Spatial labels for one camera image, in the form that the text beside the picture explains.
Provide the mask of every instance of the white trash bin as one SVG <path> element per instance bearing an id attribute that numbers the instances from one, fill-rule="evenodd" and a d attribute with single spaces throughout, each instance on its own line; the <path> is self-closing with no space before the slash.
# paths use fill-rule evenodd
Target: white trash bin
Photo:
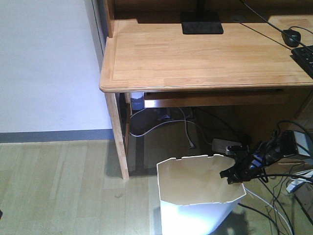
<path id="1" fill-rule="evenodd" d="M 229 185 L 220 171 L 234 160 L 213 157 L 170 158 L 158 163 L 162 235 L 208 235 L 246 195 L 242 183 Z"/>

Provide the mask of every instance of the gray baseboard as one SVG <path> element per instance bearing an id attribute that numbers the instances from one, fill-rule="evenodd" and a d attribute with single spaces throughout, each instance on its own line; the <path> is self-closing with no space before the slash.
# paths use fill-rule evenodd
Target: gray baseboard
<path id="1" fill-rule="evenodd" d="M 0 133 L 0 143 L 111 140 L 112 129 Z"/>

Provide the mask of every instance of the desk leg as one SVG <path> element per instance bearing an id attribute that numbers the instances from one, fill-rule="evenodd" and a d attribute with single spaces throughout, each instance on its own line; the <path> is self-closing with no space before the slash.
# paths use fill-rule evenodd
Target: desk leg
<path id="1" fill-rule="evenodd" d="M 122 135 L 120 114 L 118 111 L 115 93 L 105 93 L 105 98 L 107 101 L 108 111 L 111 118 L 118 160 L 122 171 L 122 177 L 124 180 L 128 180 L 129 174 L 126 161 L 125 145 Z"/>

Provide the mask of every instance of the wooden desk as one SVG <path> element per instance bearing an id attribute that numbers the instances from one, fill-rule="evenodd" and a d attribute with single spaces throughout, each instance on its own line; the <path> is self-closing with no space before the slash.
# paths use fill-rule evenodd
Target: wooden desk
<path id="1" fill-rule="evenodd" d="M 111 37 L 100 89 L 124 179 L 129 175 L 119 93 L 128 97 L 130 92 L 157 92 L 152 107 L 272 104 L 251 110 L 247 128 L 261 136 L 270 132 L 259 130 L 256 123 L 274 125 L 276 120 L 294 118 L 312 91 L 313 80 L 292 60 L 280 32 L 248 10 L 219 11 L 223 35 L 183 35 L 178 12 L 116 12 L 113 19 L 112 1 L 107 4 Z M 312 9 L 263 15 L 281 29 L 298 25 L 313 30 Z M 247 23 L 232 23 L 231 15 L 242 15 Z M 312 45 L 312 35 L 301 33 L 302 42 Z"/>

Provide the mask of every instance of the monitor base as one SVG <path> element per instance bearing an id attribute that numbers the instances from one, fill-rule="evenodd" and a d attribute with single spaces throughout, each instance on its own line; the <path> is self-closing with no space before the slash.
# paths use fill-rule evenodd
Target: monitor base
<path id="1" fill-rule="evenodd" d="M 224 33 L 219 15 L 216 12 L 182 12 L 180 18 L 183 34 Z"/>

